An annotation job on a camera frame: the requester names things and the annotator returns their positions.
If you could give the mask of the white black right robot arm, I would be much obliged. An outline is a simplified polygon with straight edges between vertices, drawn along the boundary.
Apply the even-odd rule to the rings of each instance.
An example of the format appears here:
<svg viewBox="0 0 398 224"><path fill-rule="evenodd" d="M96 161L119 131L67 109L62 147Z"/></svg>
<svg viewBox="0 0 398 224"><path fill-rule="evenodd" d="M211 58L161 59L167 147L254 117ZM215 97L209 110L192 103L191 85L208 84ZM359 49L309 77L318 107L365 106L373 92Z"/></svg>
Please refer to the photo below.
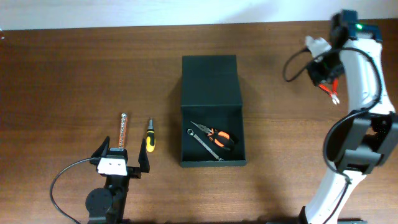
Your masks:
<svg viewBox="0 0 398 224"><path fill-rule="evenodd" d="M397 113L382 73L378 26L360 23L356 11L344 9L331 18L329 41L307 37L306 46L313 60L305 69L315 86L336 88L345 75L349 110L325 137L326 174L299 222L337 223L354 188L397 146Z"/></svg>

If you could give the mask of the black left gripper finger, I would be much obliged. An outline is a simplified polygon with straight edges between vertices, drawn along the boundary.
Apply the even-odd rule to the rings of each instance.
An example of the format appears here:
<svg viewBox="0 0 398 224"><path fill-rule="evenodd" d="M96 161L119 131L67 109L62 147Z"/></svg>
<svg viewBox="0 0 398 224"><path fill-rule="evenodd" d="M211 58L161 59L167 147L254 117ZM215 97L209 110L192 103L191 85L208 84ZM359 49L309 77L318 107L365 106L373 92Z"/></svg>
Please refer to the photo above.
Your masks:
<svg viewBox="0 0 398 224"><path fill-rule="evenodd" d="M106 136L100 147L97 148L97 150L91 155L91 158L105 156L107 150L109 149L109 142L110 142L110 137Z"/></svg>
<svg viewBox="0 0 398 224"><path fill-rule="evenodd" d="M149 159L147 156L146 140L145 139L143 139L142 143L141 143L141 149L139 152L138 163L139 163L140 171L142 173L150 172L150 164L149 164Z"/></svg>

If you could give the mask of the silver ratchet wrench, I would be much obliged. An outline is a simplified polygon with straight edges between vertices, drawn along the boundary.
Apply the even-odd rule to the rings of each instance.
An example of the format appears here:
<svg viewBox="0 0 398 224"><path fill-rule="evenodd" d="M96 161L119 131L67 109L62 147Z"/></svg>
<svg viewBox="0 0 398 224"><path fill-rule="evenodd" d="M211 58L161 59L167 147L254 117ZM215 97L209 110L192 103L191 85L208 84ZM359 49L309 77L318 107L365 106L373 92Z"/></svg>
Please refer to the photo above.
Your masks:
<svg viewBox="0 0 398 224"><path fill-rule="evenodd" d="M187 129L187 134L194 137L217 161L224 161L219 155L217 155L203 140L201 140L192 129Z"/></svg>

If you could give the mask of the red handled wire cutters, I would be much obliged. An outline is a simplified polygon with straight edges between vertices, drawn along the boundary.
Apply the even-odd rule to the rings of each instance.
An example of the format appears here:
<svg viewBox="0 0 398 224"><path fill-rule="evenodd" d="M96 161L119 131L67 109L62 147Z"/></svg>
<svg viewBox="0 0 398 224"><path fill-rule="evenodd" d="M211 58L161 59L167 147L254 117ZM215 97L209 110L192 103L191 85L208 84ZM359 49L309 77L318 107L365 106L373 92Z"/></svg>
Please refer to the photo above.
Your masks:
<svg viewBox="0 0 398 224"><path fill-rule="evenodd" d="M323 90L332 100L332 102L335 105L340 104L340 100L338 98L338 94L337 94L337 88L338 88L338 79L334 79L332 84L331 84L331 89L329 89L328 87L326 87L324 84L319 84L319 89Z"/></svg>

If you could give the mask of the orange black long-nose pliers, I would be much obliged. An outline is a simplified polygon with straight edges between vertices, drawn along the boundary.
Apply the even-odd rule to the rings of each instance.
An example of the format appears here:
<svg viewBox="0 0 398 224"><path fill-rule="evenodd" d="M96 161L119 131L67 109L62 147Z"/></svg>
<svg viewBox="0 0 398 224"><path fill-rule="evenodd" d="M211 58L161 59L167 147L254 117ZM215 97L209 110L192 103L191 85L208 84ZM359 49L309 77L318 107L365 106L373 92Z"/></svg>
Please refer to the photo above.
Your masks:
<svg viewBox="0 0 398 224"><path fill-rule="evenodd" d="M225 131L220 131L215 128L208 128L205 125L195 123L191 121L199 130L203 131L207 138L219 148L225 151L232 151L237 145L238 140L232 135Z"/></svg>

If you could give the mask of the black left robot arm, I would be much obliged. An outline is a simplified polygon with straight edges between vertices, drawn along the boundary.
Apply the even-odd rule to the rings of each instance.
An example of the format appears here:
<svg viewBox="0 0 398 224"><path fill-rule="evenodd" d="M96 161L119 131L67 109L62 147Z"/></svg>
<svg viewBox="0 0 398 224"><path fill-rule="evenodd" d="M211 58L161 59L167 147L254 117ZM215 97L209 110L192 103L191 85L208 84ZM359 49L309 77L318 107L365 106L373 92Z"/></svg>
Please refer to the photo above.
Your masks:
<svg viewBox="0 0 398 224"><path fill-rule="evenodd" d="M110 137L92 154L90 164L106 178L103 187L92 190L85 201L89 212L88 223L123 224L131 223L124 218L124 210L131 179L140 179L143 173L150 172L150 164L143 140L138 157L138 167L127 165L128 154L125 148L110 147Z"/></svg>

